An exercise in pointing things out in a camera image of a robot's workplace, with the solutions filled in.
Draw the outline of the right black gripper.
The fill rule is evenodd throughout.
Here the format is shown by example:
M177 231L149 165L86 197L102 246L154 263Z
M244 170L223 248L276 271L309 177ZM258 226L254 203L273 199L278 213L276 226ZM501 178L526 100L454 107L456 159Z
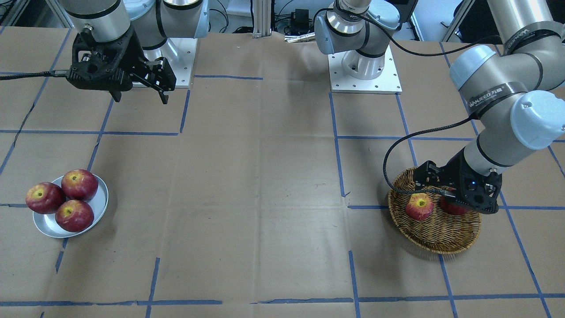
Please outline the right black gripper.
M84 27L74 39L66 79L78 89L108 91L114 102L138 82L156 90L164 105L177 82L166 57L145 58L133 27L110 42L97 42L94 29Z

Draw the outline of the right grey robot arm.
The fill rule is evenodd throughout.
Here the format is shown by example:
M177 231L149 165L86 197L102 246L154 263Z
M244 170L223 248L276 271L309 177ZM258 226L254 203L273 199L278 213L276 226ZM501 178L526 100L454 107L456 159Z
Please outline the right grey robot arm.
M161 102L176 88L179 55L172 38L204 38L206 0L61 0L77 31L65 74L77 89L106 91L115 102L135 83L157 91Z

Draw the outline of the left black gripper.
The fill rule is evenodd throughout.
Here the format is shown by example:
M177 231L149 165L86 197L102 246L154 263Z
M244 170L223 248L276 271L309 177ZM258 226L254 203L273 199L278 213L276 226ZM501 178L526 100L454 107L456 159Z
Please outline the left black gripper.
M413 172L415 189L425 186L445 187L443 198L446 203L485 215L497 213L498 196L502 187L502 175L496 171L484 176L474 171L459 151L446 165L437 167L433 161L426 161Z

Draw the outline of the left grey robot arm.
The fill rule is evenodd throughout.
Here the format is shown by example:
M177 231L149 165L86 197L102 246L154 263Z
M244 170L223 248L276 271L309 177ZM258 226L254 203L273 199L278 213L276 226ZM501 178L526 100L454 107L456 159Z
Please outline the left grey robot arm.
M564 101L551 91L564 85L564 24L556 22L545 0L487 2L503 44L499 56L486 45L468 45L449 74L465 98L468 117L484 130L446 165L426 161L412 179L414 190L433 193L449 204L493 214L502 174L564 133Z

